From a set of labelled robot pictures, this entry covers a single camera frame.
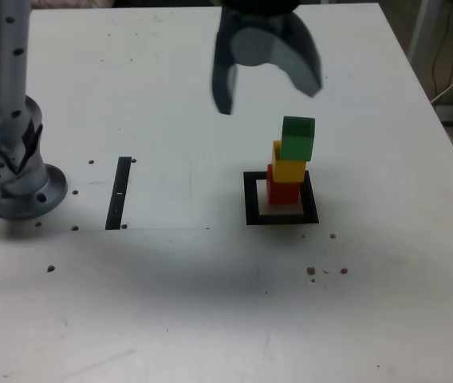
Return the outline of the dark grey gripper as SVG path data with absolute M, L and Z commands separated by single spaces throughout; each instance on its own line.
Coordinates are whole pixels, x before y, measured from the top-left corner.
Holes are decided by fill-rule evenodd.
M 237 64 L 277 66 L 308 97 L 322 89 L 321 59 L 304 22 L 293 10 L 247 14 L 222 9 L 215 43 L 211 91 L 218 111 L 232 113 Z

